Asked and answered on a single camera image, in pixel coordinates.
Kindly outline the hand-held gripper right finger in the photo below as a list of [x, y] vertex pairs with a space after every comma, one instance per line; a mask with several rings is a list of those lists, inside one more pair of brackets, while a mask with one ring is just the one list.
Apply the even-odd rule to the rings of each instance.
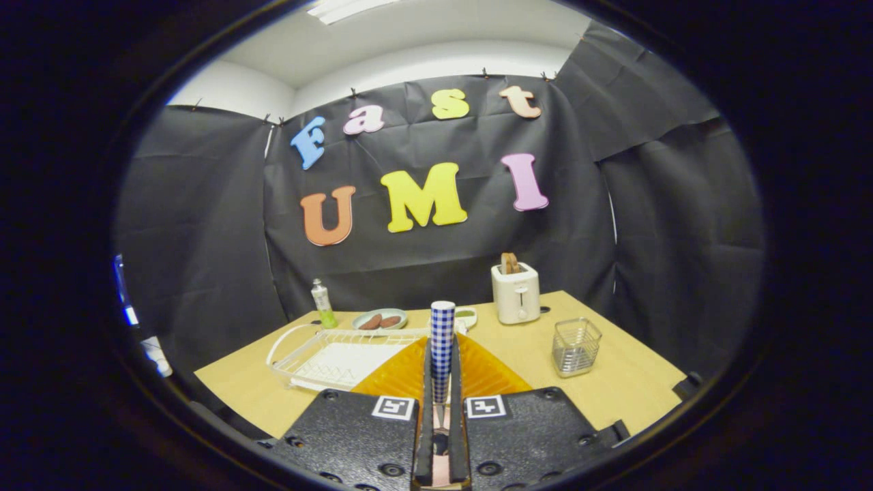
[[522, 490], [589, 467], [613, 451], [618, 426], [596, 429], [563, 389], [505, 393], [504, 366], [457, 335], [452, 348], [449, 475], [464, 490]]

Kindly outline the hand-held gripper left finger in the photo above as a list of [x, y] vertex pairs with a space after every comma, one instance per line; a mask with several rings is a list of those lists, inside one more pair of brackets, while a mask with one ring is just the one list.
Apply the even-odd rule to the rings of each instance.
[[309, 490], [418, 490], [432, 482], [430, 357], [421, 338], [361, 389], [322, 389], [280, 438], [271, 459]]

